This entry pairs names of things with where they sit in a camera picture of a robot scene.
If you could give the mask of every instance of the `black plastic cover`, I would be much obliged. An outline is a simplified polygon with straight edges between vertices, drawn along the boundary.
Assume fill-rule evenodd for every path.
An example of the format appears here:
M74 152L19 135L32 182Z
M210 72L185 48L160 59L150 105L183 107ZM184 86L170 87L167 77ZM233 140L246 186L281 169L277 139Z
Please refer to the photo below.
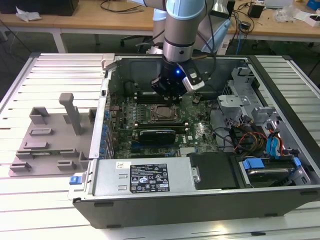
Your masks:
M192 153L189 155L192 168L197 168L200 182L195 189L237 189L235 170L227 153L222 151Z

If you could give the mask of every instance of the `blue clip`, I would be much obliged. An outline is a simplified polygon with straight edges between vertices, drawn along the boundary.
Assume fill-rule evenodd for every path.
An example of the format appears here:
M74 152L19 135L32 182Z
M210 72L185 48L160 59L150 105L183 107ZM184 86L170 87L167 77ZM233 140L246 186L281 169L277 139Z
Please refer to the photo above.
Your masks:
M266 140L265 151L267 154L270 154L270 151L271 151L271 141L272 141L271 137L268 137L268 139Z
M69 184L70 185L80 185L80 184L82 184L81 180L82 180L81 176L71 176Z
M247 158L243 162L244 169L263 169L265 167L261 158Z
M301 166L301 162L300 162L299 158L294 157L294 158L293 158L293 162L294 162L294 164L295 164L295 166L296 166L297 168Z
M270 155L275 157L276 159L279 159L279 156L277 155L277 146L278 146L278 139L274 137L272 141Z

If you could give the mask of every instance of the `warning label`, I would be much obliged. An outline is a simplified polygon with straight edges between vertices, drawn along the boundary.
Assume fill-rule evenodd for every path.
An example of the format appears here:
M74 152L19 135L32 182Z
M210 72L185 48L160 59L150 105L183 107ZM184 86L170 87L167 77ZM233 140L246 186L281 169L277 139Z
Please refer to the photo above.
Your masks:
M158 193L169 192L167 164L147 164L130 166L130 192Z

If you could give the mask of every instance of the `blue latch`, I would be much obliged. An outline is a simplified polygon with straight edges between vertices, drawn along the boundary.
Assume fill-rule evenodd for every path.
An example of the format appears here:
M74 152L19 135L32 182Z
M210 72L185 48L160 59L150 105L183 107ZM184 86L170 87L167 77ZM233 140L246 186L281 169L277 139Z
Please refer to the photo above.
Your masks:
M265 167L261 158L247 158L243 162L244 169L263 169Z
M297 168L301 166L301 162L300 162L299 158L295 157L295 158L293 158L293 161L294 161L294 164Z
M80 184L82 184L81 180L82 180L82 176L71 176L69 184L70 185L80 185Z

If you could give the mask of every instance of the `sticker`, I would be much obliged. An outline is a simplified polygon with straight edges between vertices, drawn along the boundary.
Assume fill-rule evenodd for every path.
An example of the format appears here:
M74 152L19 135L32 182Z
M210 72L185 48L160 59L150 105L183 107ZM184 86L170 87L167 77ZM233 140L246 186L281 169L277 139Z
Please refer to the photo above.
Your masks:
M130 165L131 193L139 194L169 191L170 187L167 164Z
M130 165L130 161L117 161L115 163L115 169L129 169Z

